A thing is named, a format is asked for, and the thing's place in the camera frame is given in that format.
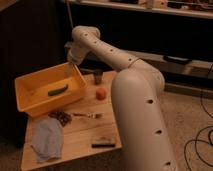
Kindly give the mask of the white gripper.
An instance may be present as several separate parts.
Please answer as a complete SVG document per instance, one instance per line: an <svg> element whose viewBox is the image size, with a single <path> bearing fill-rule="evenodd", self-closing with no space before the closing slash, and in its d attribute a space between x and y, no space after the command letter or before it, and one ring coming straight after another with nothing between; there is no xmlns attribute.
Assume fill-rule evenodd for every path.
<svg viewBox="0 0 213 171"><path fill-rule="evenodd" d="M75 50L70 49L67 55L67 59L70 63L74 65L80 65L82 63L82 55ZM69 78L72 73L72 64L68 63L65 67L65 78Z"/></svg>

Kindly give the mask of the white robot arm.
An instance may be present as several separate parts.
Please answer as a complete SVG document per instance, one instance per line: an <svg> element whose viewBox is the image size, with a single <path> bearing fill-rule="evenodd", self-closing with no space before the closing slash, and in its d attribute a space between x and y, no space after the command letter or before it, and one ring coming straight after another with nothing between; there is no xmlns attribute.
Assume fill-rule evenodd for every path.
<svg viewBox="0 0 213 171"><path fill-rule="evenodd" d="M88 53L117 71L111 84L111 103L126 171L179 171L158 98L164 91L161 72L142 59L100 39L96 27L72 29L68 61L82 63Z"/></svg>

